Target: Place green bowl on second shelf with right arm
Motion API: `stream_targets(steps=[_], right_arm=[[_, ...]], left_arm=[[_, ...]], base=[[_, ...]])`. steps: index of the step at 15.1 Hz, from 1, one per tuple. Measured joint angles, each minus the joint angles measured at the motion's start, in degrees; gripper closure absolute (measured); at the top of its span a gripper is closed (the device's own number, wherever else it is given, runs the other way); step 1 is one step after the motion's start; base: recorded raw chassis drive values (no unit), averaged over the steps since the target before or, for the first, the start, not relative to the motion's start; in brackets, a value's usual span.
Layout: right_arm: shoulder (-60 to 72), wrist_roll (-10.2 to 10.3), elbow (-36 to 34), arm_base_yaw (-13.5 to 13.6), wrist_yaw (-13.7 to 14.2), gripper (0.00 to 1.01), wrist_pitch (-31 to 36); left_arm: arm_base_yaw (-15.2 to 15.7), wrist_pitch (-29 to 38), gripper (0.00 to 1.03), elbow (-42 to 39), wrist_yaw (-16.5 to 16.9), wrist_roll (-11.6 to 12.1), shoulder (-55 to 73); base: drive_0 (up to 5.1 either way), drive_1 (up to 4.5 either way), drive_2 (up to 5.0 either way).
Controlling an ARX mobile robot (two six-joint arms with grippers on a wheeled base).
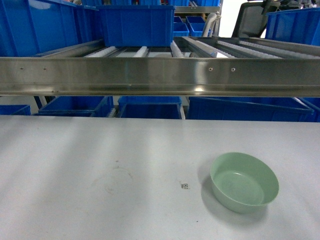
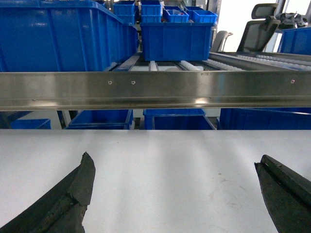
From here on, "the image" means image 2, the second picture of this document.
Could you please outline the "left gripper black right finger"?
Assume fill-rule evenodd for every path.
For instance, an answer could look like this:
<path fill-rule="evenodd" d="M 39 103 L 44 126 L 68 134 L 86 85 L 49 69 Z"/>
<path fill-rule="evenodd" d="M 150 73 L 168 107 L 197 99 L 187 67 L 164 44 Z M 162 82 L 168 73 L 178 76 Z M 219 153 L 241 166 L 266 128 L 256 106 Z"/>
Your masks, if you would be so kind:
<path fill-rule="evenodd" d="M 261 193 L 279 233 L 311 231 L 311 182 L 276 159 L 255 163 Z"/>

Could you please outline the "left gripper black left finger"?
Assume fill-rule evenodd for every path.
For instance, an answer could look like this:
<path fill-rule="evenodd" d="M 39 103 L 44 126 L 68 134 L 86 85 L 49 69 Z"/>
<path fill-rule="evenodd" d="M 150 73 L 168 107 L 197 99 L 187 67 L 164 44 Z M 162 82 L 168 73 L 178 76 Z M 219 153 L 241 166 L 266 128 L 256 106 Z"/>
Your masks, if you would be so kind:
<path fill-rule="evenodd" d="M 95 165 L 82 155 L 80 165 L 29 208 L 9 221 L 2 233 L 84 233 L 83 219 L 90 205 Z"/>

